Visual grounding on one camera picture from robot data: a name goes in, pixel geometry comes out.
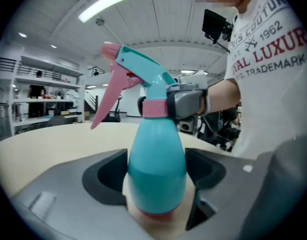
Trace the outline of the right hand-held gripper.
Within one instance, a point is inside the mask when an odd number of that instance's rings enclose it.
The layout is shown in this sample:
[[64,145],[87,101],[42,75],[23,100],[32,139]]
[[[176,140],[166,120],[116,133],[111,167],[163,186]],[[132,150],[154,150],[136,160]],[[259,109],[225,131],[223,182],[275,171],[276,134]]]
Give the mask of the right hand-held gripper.
[[[203,70],[182,73],[177,76],[179,91],[167,93],[166,105],[168,117],[172,120],[185,119],[193,116],[200,110],[202,90],[208,89],[207,76]],[[137,100],[140,116],[143,115],[145,96]]]

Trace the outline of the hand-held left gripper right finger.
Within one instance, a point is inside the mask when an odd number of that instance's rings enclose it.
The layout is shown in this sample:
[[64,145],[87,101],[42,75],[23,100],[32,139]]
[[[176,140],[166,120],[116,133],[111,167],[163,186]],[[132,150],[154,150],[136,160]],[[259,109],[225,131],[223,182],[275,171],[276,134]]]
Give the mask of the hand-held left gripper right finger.
[[249,174],[244,166],[253,162],[198,148],[186,148],[185,160],[194,196],[177,240],[244,240],[240,230],[246,214],[234,195]]

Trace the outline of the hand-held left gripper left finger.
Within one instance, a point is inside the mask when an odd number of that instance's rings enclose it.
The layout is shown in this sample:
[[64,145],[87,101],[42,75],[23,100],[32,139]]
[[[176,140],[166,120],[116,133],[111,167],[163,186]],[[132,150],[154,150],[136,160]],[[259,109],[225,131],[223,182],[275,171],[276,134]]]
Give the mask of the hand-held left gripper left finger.
[[118,149],[54,165],[11,201],[40,240],[153,240],[127,209],[127,159]]

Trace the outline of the teal and pink spray nozzle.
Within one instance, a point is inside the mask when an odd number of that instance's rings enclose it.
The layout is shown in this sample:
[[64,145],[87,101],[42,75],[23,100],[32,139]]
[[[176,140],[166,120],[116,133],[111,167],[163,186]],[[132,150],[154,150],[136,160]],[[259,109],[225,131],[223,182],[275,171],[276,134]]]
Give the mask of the teal and pink spray nozzle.
[[167,87],[176,82],[160,64],[128,46],[108,42],[102,45],[100,54],[110,61],[111,76],[94,116],[93,127],[103,121],[123,90],[137,85],[147,89],[142,116],[168,116]]

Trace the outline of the black monitor on arm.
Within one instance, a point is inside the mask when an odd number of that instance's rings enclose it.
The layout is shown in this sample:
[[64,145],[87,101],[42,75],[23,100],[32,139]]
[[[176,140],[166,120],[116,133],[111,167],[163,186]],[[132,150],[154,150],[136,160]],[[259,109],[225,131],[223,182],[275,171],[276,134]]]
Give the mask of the black monitor on arm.
[[226,18],[220,14],[209,9],[204,10],[204,17],[202,23],[202,31],[204,36],[211,40],[214,45],[219,45],[226,52],[230,51],[218,42],[219,38],[222,37],[224,41],[230,42],[231,35],[234,25],[227,22]]

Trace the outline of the person's right forearm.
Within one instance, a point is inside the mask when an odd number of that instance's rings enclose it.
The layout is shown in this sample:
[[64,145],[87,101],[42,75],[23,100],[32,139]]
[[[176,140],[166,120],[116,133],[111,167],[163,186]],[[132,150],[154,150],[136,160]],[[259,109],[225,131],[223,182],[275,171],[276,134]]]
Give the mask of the person's right forearm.
[[241,93],[237,82],[224,79],[208,89],[210,113],[227,110],[235,107],[241,100]]

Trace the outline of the person's right hand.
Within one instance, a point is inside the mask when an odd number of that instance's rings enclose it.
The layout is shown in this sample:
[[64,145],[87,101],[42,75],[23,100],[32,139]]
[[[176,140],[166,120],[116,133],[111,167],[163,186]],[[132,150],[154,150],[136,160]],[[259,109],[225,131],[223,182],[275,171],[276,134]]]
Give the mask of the person's right hand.
[[195,113],[197,116],[204,115],[208,110],[207,98],[204,94],[200,96],[199,110]]

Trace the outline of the grey speaker box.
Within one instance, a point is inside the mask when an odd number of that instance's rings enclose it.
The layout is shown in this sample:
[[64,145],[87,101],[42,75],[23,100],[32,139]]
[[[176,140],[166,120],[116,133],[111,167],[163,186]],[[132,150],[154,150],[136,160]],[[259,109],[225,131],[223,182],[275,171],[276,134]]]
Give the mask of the grey speaker box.
[[197,118],[190,116],[177,121],[177,128],[179,132],[194,135],[197,131]]

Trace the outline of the black swivel chair with bag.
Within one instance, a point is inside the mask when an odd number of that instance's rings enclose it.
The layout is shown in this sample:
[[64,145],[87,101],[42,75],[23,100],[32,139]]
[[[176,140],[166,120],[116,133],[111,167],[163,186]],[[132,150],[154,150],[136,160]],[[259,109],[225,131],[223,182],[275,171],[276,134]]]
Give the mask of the black swivel chair with bag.
[[197,138],[230,153],[241,132],[237,107],[208,113],[200,120]]

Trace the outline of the wooden staircase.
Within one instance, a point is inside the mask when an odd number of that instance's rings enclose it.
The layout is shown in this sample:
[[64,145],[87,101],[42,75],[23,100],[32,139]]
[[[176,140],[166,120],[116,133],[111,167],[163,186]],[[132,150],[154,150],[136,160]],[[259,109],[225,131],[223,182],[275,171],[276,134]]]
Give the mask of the wooden staircase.
[[84,90],[84,101],[90,107],[90,111],[96,112],[98,110],[98,96],[93,96],[87,89]]

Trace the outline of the white shelf unit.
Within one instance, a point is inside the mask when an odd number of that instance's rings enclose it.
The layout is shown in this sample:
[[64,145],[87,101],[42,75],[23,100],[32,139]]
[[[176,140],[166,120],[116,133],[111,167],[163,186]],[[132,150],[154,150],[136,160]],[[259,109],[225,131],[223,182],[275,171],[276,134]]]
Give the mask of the white shelf unit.
[[9,92],[11,134],[39,128],[62,109],[66,119],[82,119],[86,75],[58,62],[22,54],[12,70]]

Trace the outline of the person's white printed shirt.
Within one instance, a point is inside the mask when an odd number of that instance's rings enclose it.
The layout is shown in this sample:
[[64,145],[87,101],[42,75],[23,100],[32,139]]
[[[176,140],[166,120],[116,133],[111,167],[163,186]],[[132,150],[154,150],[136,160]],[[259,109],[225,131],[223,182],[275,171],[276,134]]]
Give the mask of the person's white printed shirt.
[[242,102],[231,154],[255,159],[307,135],[307,32],[287,0],[251,0],[234,23],[226,79]]

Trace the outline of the long ceiling light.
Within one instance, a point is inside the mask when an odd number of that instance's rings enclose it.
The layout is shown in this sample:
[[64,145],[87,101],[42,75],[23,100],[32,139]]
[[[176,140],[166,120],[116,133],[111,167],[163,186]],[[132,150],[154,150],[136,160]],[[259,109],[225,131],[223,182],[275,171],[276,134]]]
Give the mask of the long ceiling light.
[[86,23],[88,20],[93,18],[98,13],[122,1],[124,0],[98,0],[95,3],[93,3],[91,6],[89,6],[87,9],[85,9],[78,16],[78,19],[82,23]]

